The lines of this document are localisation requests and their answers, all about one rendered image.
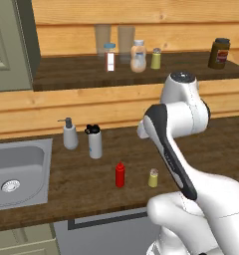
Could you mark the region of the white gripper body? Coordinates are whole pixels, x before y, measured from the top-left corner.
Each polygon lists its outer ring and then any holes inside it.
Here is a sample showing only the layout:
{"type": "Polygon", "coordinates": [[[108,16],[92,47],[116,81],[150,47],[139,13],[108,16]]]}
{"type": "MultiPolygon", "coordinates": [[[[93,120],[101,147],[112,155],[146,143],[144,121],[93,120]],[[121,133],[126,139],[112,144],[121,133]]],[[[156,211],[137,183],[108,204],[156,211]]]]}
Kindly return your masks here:
{"type": "Polygon", "coordinates": [[[149,138],[149,135],[145,131],[143,121],[139,122],[136,132],[139,138],[149,138]]]}

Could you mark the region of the white bottle with black cap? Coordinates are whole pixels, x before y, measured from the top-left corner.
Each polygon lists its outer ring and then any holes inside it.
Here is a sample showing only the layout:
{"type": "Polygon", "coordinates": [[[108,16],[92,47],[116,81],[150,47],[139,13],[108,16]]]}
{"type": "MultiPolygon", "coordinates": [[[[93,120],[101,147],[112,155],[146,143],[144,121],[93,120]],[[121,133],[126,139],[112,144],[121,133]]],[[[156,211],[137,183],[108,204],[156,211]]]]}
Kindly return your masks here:
{"type": "Polygon", "coordinates": [[[102,132],[98,125],[87,125],[85,133],[88,135],[89,152],[92,159],[103,156],[102,132]]]}

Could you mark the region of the yellow shaker with silver cap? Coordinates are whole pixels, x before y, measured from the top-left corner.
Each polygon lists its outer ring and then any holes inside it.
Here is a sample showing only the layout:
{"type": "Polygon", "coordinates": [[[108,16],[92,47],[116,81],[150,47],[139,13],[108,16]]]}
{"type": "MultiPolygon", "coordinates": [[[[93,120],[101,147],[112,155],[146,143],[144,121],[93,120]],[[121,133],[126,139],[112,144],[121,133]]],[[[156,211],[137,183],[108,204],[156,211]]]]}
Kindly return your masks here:
{"type": "Polygon", "coordinates": [[[161,63],[161,49],[160,48],[154,48],[153,51],[152,51],[150,67],[153,70],[159,70],[160,69],[160,63],[161,63]]]}
{"type": "Polygon", "coordinates": [[[157,181],[158,181],[158,170],[156,168],[153,168],[149,172],[148,185],[150,187],[157,187],[157,181]]]}

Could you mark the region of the red condiment bottle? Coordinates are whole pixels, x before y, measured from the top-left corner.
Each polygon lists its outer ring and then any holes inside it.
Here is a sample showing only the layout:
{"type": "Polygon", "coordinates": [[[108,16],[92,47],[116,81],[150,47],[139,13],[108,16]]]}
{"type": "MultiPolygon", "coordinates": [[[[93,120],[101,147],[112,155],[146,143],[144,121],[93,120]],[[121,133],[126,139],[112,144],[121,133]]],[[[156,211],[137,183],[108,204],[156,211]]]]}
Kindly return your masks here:
{"type": "Polygon", "coordinates": [[[120,161],[116,166],[116,186],[117,187],[124,186],[124,173],[125,173],[125,167],[123,163],[120,161]]]}

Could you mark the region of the beige condiment bottle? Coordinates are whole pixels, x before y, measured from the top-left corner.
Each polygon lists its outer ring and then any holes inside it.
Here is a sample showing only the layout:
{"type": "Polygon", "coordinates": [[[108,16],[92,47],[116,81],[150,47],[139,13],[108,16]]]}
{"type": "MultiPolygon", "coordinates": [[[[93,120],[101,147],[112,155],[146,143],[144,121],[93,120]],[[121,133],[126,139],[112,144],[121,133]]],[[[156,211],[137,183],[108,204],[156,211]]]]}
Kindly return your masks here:
{"type": "Polygon", "coordinates": [[[146,68],[146,48],[143,40],[134,40],[131,47],[131,70],[135,73],[141,73],[146,68]]]}

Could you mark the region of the blue-capped bottle with red label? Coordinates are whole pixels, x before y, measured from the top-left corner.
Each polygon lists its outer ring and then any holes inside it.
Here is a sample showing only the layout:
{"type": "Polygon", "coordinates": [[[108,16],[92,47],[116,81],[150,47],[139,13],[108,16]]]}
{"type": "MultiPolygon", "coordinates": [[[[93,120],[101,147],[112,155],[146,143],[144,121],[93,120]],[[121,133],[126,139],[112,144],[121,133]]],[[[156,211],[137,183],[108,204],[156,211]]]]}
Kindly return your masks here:
{"type": "Polygon", "coordinates": [[[115,70],[115,52],[116,44],[115,43],[105,43],[105,61],[106,61],[106,71],[113,72],[115,70]]]}

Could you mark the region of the dark wooden cabinet shelf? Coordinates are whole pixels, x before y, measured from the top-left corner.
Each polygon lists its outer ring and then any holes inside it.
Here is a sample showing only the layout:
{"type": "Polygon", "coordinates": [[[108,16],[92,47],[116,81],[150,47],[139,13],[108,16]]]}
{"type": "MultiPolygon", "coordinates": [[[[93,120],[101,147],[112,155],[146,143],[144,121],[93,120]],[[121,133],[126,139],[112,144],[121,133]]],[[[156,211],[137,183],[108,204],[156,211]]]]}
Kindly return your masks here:
{"type": "Polygon", "coordinates": [[[228,61],[223,70],[208,68],[208,52],[162,53],[161,67],[150,67],[151,54],[146,56],[147,67],[134,73],[130,64],[116,57],[116,70],[107,72],[105,61],[98,56],[43,58],[33,83],[35,92],[118,87],[129,85],[163,84],[175,71],[187,71],[198,81],[239,79],[239,64],[228,61]]]}

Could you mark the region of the grey-green cabinet door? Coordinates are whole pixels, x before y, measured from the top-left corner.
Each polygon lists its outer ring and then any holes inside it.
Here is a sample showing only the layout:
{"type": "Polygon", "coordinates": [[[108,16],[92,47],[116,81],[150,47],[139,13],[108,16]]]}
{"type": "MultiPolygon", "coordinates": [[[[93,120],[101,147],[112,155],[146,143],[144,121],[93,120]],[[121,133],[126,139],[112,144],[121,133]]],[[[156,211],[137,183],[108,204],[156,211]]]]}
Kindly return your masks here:
{"type": "Polygon", "coordinates": [[[0,92],[32,90],[40,60],[32,0],[0,0],[0,92]]]}

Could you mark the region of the grey-green lower cabinet drawer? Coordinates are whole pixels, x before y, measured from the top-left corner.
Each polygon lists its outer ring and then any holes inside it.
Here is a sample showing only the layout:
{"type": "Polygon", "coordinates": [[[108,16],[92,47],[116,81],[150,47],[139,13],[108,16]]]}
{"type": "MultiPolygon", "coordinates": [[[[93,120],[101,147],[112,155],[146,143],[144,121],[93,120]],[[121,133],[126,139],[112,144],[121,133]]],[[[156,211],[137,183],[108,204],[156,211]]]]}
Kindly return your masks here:
{"type": "Polygon", "coordinates": [[[53,224],[0,231],[0,255],[61,255],[53,224]]]}

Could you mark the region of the grey soap dispenser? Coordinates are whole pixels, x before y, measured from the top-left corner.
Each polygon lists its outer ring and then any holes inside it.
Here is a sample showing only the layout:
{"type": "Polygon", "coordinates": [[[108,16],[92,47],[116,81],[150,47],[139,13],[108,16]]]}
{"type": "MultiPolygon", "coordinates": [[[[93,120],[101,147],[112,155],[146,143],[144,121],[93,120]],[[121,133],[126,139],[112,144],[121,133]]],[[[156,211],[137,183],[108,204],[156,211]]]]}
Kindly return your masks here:
{"type": "Polygon", "coordinates": [[[65,123],[63,131],[64,147],[69,150],[76,149],[79,144],[76,126],[72,123],[71,118],[65,118],[63,122],[65,123]]]}

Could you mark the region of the clear drinking glass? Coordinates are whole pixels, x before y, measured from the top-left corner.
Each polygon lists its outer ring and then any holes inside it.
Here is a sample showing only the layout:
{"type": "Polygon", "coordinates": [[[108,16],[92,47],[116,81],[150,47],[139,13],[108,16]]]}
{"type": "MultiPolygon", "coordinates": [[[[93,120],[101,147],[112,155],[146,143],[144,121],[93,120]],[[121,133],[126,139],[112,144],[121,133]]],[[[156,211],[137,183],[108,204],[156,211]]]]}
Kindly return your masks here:
{"type": "Polygon", "coordinates": [[[134,35],[134,26],[118,26],[119,60],[123,64],[127,64],[130,61],[134,35]]]}
{"type": "Polygon", "coordinates": [[[99,57],[104,55],[104,44],[111,41],[111,26],[108,24],[97,24],[95,26],[96,49],[99,57]]]}

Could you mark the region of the brown jar with red label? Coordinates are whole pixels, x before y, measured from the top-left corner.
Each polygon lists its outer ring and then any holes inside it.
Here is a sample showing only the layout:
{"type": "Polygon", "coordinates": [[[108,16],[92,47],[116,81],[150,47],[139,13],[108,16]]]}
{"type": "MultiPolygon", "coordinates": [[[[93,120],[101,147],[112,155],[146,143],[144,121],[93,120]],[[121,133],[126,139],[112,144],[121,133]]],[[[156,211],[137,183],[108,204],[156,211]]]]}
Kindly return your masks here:
{"type": "Polygon", "coordinates": [[[216,38],[212,44],[208,67],[221,70],[225,67],[230,49],[230,40],[227,38],[216,38]]]}

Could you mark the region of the grey dishwasher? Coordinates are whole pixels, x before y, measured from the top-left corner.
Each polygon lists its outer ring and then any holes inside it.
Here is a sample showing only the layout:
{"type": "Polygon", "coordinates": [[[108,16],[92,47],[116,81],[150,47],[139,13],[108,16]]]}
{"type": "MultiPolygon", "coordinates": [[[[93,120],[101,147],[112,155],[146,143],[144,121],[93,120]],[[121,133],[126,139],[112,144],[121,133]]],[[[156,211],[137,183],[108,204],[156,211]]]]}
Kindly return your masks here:
{"type": "MultiPolygon", "coordinates": [[[[76,223],[128,215],[146,208],[74,219],[76,223]]],[[[68,221],[54,223],[61,255],[145,255],[159,227],[146,217],[69,230],[68,221]]]]}

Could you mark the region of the steel sink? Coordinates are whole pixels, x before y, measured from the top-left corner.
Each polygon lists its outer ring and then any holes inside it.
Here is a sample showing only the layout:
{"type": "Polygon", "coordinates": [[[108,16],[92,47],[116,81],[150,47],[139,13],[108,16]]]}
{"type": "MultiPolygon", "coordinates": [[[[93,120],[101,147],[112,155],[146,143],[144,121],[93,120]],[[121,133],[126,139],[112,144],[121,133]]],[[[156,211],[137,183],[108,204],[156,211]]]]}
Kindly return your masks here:
{"type": "Polygon", "coordinates": [[[0,210],[48,202],[51,138],[0,143],[0,210]]]}

